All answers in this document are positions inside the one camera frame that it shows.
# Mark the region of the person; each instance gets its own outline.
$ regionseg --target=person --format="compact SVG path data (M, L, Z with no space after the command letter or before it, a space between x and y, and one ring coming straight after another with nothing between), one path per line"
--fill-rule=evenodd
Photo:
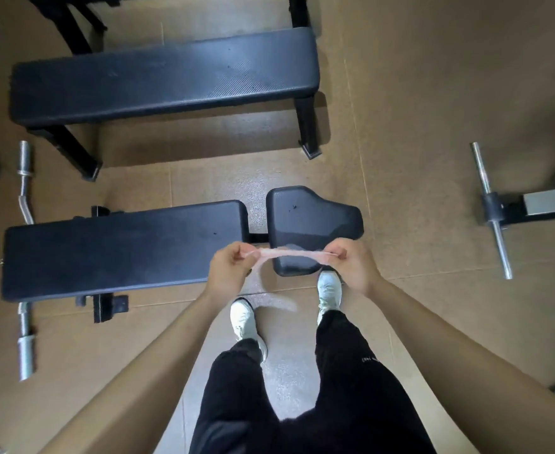
M440 403L480 452L555 452L555 396L548 389L385 280L363 243L336 239L325 250L334 256L317 284L321 381L313 409L280 421L269 403L261 368L266 344L251 304L233 301L258 252L236 242L215 254L202 295L42 452L153 452L211 323L232 301L238 340L210 369L191 454L435 452L401 384L342 313L338 274L382 310Z

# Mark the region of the brown floor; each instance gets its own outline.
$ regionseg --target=brown floor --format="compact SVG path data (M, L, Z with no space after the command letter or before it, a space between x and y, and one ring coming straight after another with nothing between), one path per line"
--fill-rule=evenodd
M555 382L555 221L506 231L515 279L504 281L490 231L477 224L479 182L468 148L484 144L500 192L540 189L555 173L555 0L309 6L321 62L319 158L308 161L296 147L287 103L116 121L100 129L109 167L94 184L35 140L35 218L69 219L91 205L137 211L237 198L248 206L251 229L262 231L267 191L304 184L362 210L364 239L384 276L540 382ZM95 7L110 28L106 48L289 27L287 0ZM21 224L14 166L25 135L7 117L10 66L67 53L26 0L0 0L0 258L4 229ZM314 284L312 276L280 278L267 267L243 290L263 307L266 384L280 417L310 408L317 395ZM102 325L73 300L36 304L38 371L22 383L16 307L0 299L0 444L40 450L201 289L132 292L131 311ZM349 291L343 307L401 379L438 451L475 452L378 309ZM233 343L224 311L158 453L187 450L208 366Z

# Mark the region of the black pants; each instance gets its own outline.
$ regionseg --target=black pants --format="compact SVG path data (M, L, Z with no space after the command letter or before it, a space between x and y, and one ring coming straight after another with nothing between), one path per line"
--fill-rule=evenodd
M328 311L315 347L315 407L280 421L265 390L256 341L214 361L190 454L434 453L412 402L344 313Z

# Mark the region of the person's right arm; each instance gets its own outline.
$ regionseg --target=person's right arm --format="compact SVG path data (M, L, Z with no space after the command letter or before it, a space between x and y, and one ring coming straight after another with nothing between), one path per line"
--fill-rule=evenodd
M433 393L483 453L555 453L555 396L386 281L361 242L336 239L329 264L384 313Z

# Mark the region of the sneaker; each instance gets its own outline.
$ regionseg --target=sneaker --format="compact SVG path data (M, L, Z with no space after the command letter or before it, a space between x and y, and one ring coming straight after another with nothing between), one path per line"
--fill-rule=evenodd
M267 345L258 335L254 309L246 298L237 298L231 304L231 326L237 336L237 341L251 338L258 343L264 362L267 359Z
M343 287L338 274L335 271L322 271L317 279L317 291L319 293L317 325L319 325L327 311L340 311Z

